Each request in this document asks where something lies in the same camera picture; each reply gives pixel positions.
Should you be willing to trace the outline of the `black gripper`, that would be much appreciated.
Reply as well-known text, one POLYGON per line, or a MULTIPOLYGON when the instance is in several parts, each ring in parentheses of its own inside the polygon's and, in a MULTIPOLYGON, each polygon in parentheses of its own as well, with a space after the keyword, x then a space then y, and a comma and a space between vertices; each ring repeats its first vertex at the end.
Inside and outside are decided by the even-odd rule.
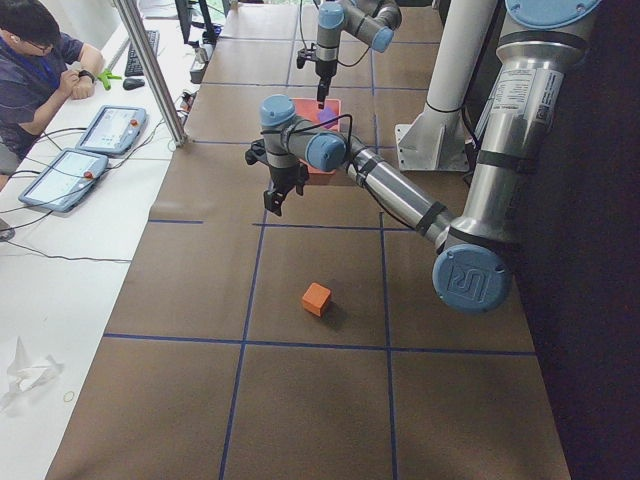
POLYGON ((285 168, 269 167, 272 188, 263 192, 264 208, 276 216, 282 215, 282 204, 287 194, 294 189, 299 196, 304 195, 307 184, 308 167, 302 162, 285 168))
POLYGON ((316 62, 316 74, 319 76, 316 101, 318 108, 324 109, 328 93, 327 85, 331 84, 332 78, 336 75, 336 61, 325 61, 318 59, 316 62))

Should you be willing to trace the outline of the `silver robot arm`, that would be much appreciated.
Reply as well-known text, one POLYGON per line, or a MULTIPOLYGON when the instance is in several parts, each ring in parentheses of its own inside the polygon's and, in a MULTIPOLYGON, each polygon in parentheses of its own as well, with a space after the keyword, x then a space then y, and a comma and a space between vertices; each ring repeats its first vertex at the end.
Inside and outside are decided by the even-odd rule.
POLYGON ((319 77, 316 101, 324 108, 339 63, 343 32, 376 52, 384 52, 402 23, 395 1, 324 1, 318 7, 316 41, 310 60, 319 77))
POLYGON ((342 170, 435 244, 432 280, 445 304, 497 308, 511 288, 521 190, 598 9, 596 1, 451 2, 424 109, 396 128, 396 165, 351 132, 303 118, 291 98, 266 98, 260 137, 245 154, 269 169, 266 209, 279 213, 311 169, 342 170))

